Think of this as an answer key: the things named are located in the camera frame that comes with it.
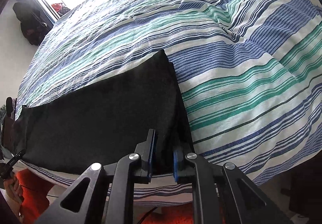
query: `black cable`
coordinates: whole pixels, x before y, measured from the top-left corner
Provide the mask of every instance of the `black cable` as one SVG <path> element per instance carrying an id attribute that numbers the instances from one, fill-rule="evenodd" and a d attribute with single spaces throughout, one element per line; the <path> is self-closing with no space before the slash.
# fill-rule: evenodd
<path id="1" fill-rule="evenodd" d="M 37 191 L 37 190 L 33 190 L 33 189 L 28 188 L 28 187 L 26 187 L 26 186 L 23 186 L 23 185 L 21 185 L 21 184 L 20 184 L 20 186 L 22 186 L 22 187 L 24 187 L 24 188 L 26 188 L 26 189 L 32 190 L 32 191 L 39 192 L 39 191 Z M 48 194 L 47 194 L 46 196 L 48 196 L 48 197 L 53 197 L 53 198 L 58 198 L 57 196 L 51 196 L 51 195 L 48 195 Z"/>
<path id="2" fill-rule="evenodd" d="M 137 224 L 141 224 L 145 218 L 150 215 L 153 211 L 155 211 L 158 207 L 154 207 L 153 209 L 149 210 L 147 213 L 144 214 L 144 216 L 140 219 L 140 221 Z"/>

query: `wall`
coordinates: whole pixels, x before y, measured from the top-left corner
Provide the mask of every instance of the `wall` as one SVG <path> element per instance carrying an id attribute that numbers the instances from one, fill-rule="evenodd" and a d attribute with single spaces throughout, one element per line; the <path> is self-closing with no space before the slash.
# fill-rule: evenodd
<path id="1" fill-rule="evenodd" d="M 37 50 L 20 30 L 20 22 L 9 0 L 0 14 L 0 106 L 7 97 L 17 97 L 20 83 Z"/>

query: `red object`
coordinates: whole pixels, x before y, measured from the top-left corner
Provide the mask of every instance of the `red object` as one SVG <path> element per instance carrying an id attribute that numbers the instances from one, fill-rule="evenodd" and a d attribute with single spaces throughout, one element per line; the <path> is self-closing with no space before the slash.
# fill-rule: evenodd
<path id="1" fill-rule="evenodd" d="M 52 4 L 52 7 L 54 8 L 54 10 L 55 10 L 56 12 L 59 12 L 59 11 L 60 11 L 60 9 L 62 8 L 62 4 L 61 4 L 61 3 L 53 3 L 53 4 Z"/>
<path id="2" fill-rule="evenodd" d="M 162 214 L 152 212 L 142 224 L 194 224 L 192 203 L 163 207 Z"/>
<path id="3" fill-rule="evenodd" d="M 38 177 L 29 170 L 19 171 L 16 174 L 24 190 L 24 202 L 20 213 L 24 216 L 24 224 L 33 224 L 34 221 L 49 207 L 47 194 L 54 184 Z"/>

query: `hand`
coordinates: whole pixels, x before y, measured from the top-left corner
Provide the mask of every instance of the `hand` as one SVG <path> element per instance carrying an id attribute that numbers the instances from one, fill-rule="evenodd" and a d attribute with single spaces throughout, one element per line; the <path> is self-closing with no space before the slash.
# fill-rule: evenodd
<path id="1" fill-rule="evenodd" d="M 15 202 L 18 202 L 14 193 L 12 192 L 12 190 L 10 189 L 9 185 L 13 185 L 13 189 L 15 191 L 15 193 L 20 197 L 23 194 L 23 190 L 21 185 L 19 185 L 19 180 L 17 179 L 16 175 L 13 176 L 13 179 L 6 179 L 4 182 L 4 188 L 7 192 L 7 195 L 13 199 Z"/>

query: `metal rivet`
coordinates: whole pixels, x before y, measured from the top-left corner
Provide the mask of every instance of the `metal rivet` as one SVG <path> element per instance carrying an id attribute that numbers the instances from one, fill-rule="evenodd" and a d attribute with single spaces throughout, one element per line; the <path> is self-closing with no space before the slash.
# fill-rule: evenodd
<path id="1" fill-rule="evenodd" d="M 91 165 L 91 169 L 94 170 L 94 171 L 97 171 L 99 170 L 100 168 L 102 167 L 102 165 L 98 162 L 95 162 Z"/>
<path id="2" fill-rule="evenodd" d="M 225 164 L 225 168 L 228 169 L 228 170 L 233 170 L 235 168 L 235 164 L 231 163 L 231 162 L 227 162 Z"/>
<path id="3" fill-rule="evenodd" d="M 188 153 L 188 154 L 187 154 L 187 158 L 188 158 L 189 160 L 194 160 L 195 158 L 197 158 L 197 154 L 196 154 L 196 153 L 193 153 L 193 152 Z"/>
<path id="4" fill-rule="evenodd" d="M 139 158 L 139 154 L 131 153 L 128 157 L 130 160 L 137 160 Z"/>

